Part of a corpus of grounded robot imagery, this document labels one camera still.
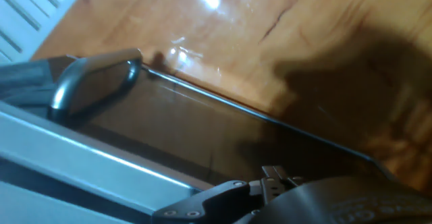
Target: metal handle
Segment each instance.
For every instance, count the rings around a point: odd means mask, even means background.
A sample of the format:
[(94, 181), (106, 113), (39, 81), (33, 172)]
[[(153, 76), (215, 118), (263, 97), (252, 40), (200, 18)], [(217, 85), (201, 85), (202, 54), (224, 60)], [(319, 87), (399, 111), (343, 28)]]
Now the metal handle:
[(138, 49), (126, 49), (114, 53), (81, 58), (73, 62), (65, 69), (57, 81), (57, 88), (50, 104), (51, 108), (54, 110), (69, 111), (74, 94), (87, 75), (125, 62), (128, 62), (130, 67), (129, 74), (122, 84), (133, 85), (139, 75), (142, 64), (142, 55)]

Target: black plastic piece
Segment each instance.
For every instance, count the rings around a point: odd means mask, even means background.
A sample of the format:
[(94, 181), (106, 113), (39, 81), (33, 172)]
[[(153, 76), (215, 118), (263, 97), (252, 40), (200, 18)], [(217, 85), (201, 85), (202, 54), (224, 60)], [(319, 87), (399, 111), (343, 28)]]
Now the black plastic piece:
[(153, 223), (233, 223), (257, 207), (244, 181), (229, 181), (156, 211)]

